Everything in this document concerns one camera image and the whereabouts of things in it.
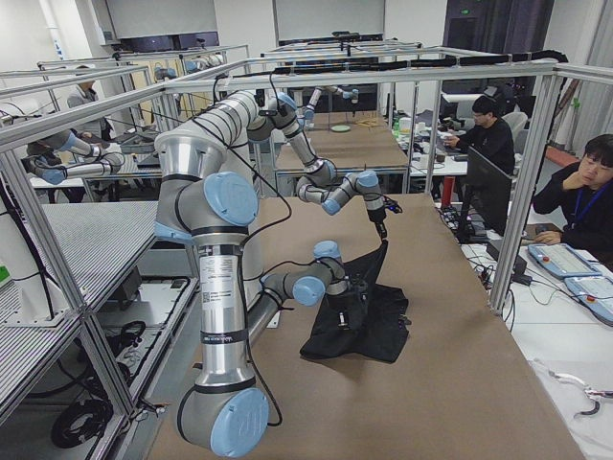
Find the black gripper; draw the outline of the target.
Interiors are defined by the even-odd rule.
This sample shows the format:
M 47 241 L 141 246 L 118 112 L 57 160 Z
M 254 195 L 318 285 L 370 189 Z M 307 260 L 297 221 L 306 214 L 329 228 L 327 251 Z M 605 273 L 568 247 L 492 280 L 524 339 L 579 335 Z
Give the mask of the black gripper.
M 345 292 L 329 298 L 329 307 L 334 311 L 341 330 L 362 330 L 368 306 L 369 284 L 366 281 L 357 281 Z
M 366 209 L 369 220 L 375 223 L 377 234 L 382 240 L 388 238 L 388 233 L 383 221 L 386 219 L 386 212 L 394 214 L 401 213 L 401 207 L 396 200 L 382 194 L 366 194 Z

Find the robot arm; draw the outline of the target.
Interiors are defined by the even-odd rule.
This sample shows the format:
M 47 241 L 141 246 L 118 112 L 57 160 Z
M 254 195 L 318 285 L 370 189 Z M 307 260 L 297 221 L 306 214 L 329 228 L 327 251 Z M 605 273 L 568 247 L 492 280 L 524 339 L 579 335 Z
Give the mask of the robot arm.
M 299 199 L 317 203 L 333 216 L 353 197 L 362 196 L 370 222 L 379 237 L 387 239 L 386 212 L 399 213 L 401 209 L 380 191 L 376 173 L 351 172 L 340 178 L 334 164 L 313 150 L 296 118 L 291 98 L 281 93 L 265 104 L 262 97 L 249 91 L 233 93 L 182 127 L 182 134 L 191 138 L 195 150 L 207 156 L 207 168 L 201 174 L 203 195 L 209 206 L 207 225 L 193 229 L 193 236 L 247 231 L 257 214 L 254 191 L 247 186 L 245 192 L 234 194 L 223 183 L 229 179 L 241 183 L 244 178 L 236 173 L 221 173 L 219 169 L 229 152 L 238 153 L 242 137 L 258 143 L 267 139 L 273 129 L 284 133 L 303 163 L 303 175 L 297 185 Z
M 349 301 L 359 288 L 340 253 L 328 243 L 306 268 L 265 276 L 261 294 L 246 300 L 243 247 L 259 211 L 255 191 L 241 174 L 222 169 L 229 142 L 185 127 L 159 135 L 165 191 L 158 204 L 158 238 L 193 244 L 200 284 L 202 361 L 181 400 L 176 426 L 191 444 L 220 457 L 253 450 L 269 423 L 270 404 L 256 385 L 251 343 L 288 299 L 314 306 L 325 298 Z

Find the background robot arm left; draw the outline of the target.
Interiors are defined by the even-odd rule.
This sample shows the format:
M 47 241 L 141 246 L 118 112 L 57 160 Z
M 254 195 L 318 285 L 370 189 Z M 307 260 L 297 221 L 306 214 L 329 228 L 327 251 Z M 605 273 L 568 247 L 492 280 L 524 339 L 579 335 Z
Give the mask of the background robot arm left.
M 57 185 L 71 177 L 116 175 L 125 163 L 125 155 L 107 151 L 102 145 L 89 138 L 81 139 L 68 129 L 30 143 L 22 163 L 27 172 Z M 304 166 L 307 169 L 297 184 L 299 199 L 318 203 L 333 216 L 352 198 L 361 196 L 379 237 L 387 238 L 384 225 L 387 213 L 400 214 L 402 209 L 395 200 L 381 192 L 374 171 L 351 172 L 341 178 L 329 160 L 316 155 L 311 155 Z

